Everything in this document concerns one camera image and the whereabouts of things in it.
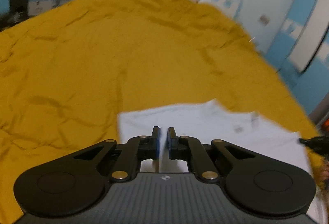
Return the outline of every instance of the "fabric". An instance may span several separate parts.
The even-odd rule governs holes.
[[[0,223],[16,178],[104,139],[119,112],[217,99],[317,135],[233,20],[190,0],[75,0],[0,33]],[[322,159],[309,152],[318,178]]]
[[[305,148],[297,142],[298,132],[291,133],[256,113],[230,113],[216,100],[119,114],[118,128],[123,143],[131,137],[151,135],[154,126],[161,128],[161,173],[188,172],[185,161],[168,157],[167,129],[174,127],[177,136],[196,137],[205,144],[210,144],[213,139],[222,139],[292,164],[312,175]],[[141,171],[155,172],[152,160],[143,161]],[[328,223],[325,202],[318,196],[313,199],[307,214],[319,224]]]

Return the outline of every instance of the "person's hand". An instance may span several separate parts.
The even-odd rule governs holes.
[[[326,162],[321,168],[320,179],[322,181],[329,180],[329,162]]]

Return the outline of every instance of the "yellow blanket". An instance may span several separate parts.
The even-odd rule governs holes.
[[[23,171],[118,139],[121,111],[216,98],[316,136],[249,40],[190,0],[76,0],[0,33],[0,223],[22,215]],[[309,156],[317,176],[321,158]]]

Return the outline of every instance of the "ribbed black surface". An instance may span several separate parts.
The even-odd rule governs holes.
[[[135,180],[114,184],[93,208],[63,219],[24,215],[18,224],[311,224],[306,215],[269,220],[234,207],[221,188],[193,174],[139,173]]]

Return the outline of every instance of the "white towel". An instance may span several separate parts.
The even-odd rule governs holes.
[[[216,100],[121,113],[118,126],[121,143],[126,143],[131,137],[151,135],[153,126],[161,127],[161,173],[188,172],[186,162],[168,158],[167,129],[174,127],[177,136],[195,137],[205,144],[222,139],[312,174],[306,151],[297,143],[298,133],[291,133],[256,113],[230,113]],[[154,172],[152,161],[143,161],[141,171]],[[314,198],[308,215],[320,224],[328,223],[325,203],[318,197]]]

